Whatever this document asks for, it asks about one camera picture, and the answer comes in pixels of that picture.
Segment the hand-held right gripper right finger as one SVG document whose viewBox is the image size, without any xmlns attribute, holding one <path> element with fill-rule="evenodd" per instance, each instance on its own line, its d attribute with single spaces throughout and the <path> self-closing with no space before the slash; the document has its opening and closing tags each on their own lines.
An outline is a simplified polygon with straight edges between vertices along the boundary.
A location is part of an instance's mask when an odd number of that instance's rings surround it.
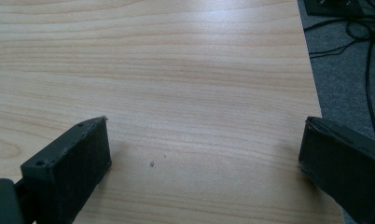
<svg viewBox="0 0 375 224">
<path fill-rule="evenodd" d="M 375 224 L 375 141 L 335 121 L 308 117 L 299 166 L 357 224 Z"/>
</svg>

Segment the black device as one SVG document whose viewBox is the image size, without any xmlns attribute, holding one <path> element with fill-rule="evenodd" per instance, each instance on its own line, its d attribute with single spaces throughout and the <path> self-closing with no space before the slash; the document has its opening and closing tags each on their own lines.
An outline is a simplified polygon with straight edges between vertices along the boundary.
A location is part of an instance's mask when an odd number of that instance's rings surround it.
<svg viewBox="0 0 375 224">
<path fill-rule="evenodd" d="M 306 12 L 311 16 L 375 18 L 375 0 L 303 0 Z M 374 15 L 366 15 L 361 1 L 374 9 Z"/>
</svg>

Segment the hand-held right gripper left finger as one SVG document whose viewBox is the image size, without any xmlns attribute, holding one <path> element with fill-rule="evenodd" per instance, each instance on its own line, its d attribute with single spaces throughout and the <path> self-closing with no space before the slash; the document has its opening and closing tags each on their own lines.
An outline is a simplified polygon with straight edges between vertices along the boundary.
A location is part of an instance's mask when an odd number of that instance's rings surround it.
<svg viewBox="0 0 375 224">
<path fill-rule="evenodd" d="M 21 165 L 37 224 L 72 224 L 111 166 L 106 118 L 78 123 Z"/>
</svg>

